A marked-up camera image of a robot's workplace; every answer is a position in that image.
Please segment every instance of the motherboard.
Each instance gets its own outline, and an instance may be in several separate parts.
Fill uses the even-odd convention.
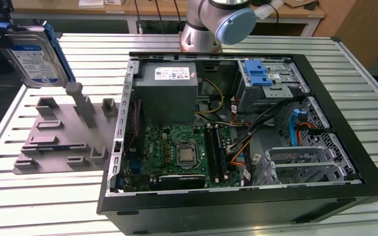
[[[148,126],[143,159],[128,161],[127,191],[150,191],[158,181],[171,183],[166,184],[168,190],[170,186],[179,189],[191,184],[202,188],[239,186],[239,171],[227,169],[227,145],[231,138],[226,126]]]

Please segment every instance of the blue hard drive label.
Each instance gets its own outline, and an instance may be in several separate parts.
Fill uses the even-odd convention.
[[[33,79],[39,83],[55,83],[58,79]]]
[[[13,45],[11,49],[15,51],[42,51],[42,47],[37,45]]]
[[[55,70],[40,46],[13,45],[11,51],[32,81],[39,83],[58,82]]]

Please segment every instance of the blue drive bay latch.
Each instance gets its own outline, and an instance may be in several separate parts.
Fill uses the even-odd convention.
[[[259,60],[246,60],[245,69],[251,86],[271,86],[274,84],[273,80],[267,78],[266,68]]]

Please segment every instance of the slotted aluminum table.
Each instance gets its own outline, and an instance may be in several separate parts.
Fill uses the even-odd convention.
[[[64,34],[60,44],[83,93],[92,102],[120,100],[130,51],[179,51],[177,35]],[[378,166],[378,84],[330,38],[249,37],[225,52],[305,54]],[[72,103],[63,88],[27,89],[0,124],[0,235],[120,235],[96,214],[102,171],[16,176],[11,170],[33,125],[40,96]],[[378,202],[309,225],[278,225],[179,235],[378,235]]]

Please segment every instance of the ram slot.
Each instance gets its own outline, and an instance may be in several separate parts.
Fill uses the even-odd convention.
[[[218,183],[225,178],[225,172],[222,168],[222,157],[223,153],[222,141],[219,138],[219,132],[215,127],[205,128],[205,140],[206,140],[206,151],[209,159],[209,170],[211,182]]]
[[[222,178],[227,179],[227,165],[226,165],[226,156],[225,156],[225,148],[223,148],[223,141],[222,141],[222,135],[221,135],[221,129],[218,127],[214,127],[214,139],[217,140],[217,153],[218,153],[218,166],[222,167]]]

